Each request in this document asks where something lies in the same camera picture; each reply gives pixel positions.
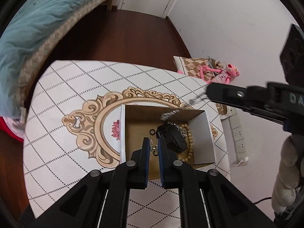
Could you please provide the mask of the red bedding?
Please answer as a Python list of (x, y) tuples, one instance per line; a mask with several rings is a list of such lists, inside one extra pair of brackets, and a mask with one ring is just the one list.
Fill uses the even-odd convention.
[(7, 117), (1, 117), (0, 120), (1, 131), (19, 142), (24, 141), (25, 128), (18, 120), (13, 120), (12, 118)]

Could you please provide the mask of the white power strip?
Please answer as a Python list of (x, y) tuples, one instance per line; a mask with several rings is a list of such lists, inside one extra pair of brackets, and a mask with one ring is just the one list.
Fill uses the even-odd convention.
[(234, 143), (236, 162), (234, 166), (246, 165), (249, 161), (246, 151), (246, 141), (243, 133), (243, 127), (236, 108), (230, 107), (231, 116), (228, 118)]

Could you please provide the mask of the checkered bed mattress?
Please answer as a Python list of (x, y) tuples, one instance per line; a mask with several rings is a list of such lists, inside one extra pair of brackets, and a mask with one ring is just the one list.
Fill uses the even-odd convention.
[(67, 9), (62, 10), (59, 13), (61, 17), (59, 23), (38, 22), (39, 26), (44, 26), (45, 28), (39, 32), (39, 35), (42, 36), (42, 41), (36, 43), (38, 46), (22, 62), (16, 95), (19, 107), (24, 107), (38, 73), (60, 40), (79, 20), (105, 1), (108, 1), (109, 4), (111, 3), (111, 0), (83, 0), (80, 5), (73, 7), (71, 12), (68, 12)]

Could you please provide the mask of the white cardboard box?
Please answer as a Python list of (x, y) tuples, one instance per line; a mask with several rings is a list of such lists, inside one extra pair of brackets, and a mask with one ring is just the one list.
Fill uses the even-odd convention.
[(180, 160), (195, 169), (216, 162), (214, 141), (208, 116), (204, 110), (162, 106), (122, 105), (120, 116), (120, 162), (131, 159), (149, 139), (149, 179), (159, 178), (159, 139)]

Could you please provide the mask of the blue duvet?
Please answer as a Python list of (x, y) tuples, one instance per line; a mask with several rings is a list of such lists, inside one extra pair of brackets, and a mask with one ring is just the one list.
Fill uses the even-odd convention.
[(37, 67), (23, 70), (47, 38), (92, 0), (27, 0), (1, 36), (1, 116), (18, 119), (23, 89)]

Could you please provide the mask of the patterned white tablecloth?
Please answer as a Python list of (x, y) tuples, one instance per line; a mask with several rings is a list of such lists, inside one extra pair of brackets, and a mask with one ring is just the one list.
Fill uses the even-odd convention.
[(109, 61), (55, 61), (38, 80), (25, 127), (23, 171), (38, 218), (87, 173), (120, 161), (122, 105), (188, 108), (206, 83)]

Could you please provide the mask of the pink panther plush toy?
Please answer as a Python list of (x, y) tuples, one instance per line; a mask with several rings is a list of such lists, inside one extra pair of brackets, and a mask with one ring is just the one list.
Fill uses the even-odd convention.
[(207, 65), (203, 65), (200, 67), (199, 74), (201, 79), (204, 79), (203, 72), (213, 72), (217, 73), (217, 75), (210, 79), (209, 81), (206, 81), (207, 84), (211, 83), (220, 83), (220, 84), (230, 84), (236, 77), (239, 77), (240, 72), (237, 70), (237, 68), (231, 64), (228, 64), (225, 69), (217, 70), (208, 67)]

